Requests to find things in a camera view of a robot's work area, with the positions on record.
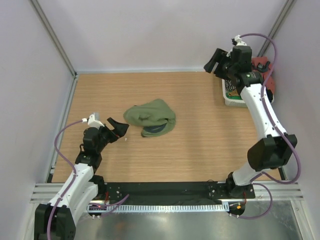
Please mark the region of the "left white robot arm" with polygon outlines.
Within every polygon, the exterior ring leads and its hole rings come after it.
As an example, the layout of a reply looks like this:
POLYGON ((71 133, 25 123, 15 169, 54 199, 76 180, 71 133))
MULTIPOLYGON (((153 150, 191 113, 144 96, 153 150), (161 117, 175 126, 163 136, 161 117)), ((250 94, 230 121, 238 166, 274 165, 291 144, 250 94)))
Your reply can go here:
POLYGON ((101 200, 106 185, 96 171, 102 161, 102 151, 108 144, 125 136, 129 125, 113 118, 107 121, 109 129, 95 114, 83 118, 88 128, 83 132, 82 144, 75 163, 68 161, 71 174, 57 194, 48 203, 41 203, 34 213, 35 240, 72 240, 83 212, 93 199, 101 200))

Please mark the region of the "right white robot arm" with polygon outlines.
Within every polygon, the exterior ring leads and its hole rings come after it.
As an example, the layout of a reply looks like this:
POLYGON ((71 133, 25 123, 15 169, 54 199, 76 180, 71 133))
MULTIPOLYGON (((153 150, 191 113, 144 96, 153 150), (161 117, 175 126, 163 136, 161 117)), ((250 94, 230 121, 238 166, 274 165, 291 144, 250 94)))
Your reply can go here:
POLYGON ((279 123, 263 88, 264 78, 253 69, 249 46, 236 45, 230 52, 217 48, 204 70, 231 82, 245 102, 256 128, 257 143, 247 151, 247 163, 226 179, 226 194, 241 198, 251 188, 253 178, 288 163, 298 140, 279 123))

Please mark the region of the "green tank top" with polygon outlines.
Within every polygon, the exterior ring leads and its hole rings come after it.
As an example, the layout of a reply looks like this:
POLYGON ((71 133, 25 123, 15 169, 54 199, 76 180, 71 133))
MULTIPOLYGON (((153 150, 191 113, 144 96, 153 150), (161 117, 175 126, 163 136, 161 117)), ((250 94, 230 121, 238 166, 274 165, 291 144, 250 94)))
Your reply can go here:
POLYGON ((162 99, 134 105, 123 114, 124 120, 136 127, 141 127, 143 138, 160 137, 171 132, 176 126, 176 114, 162 99))

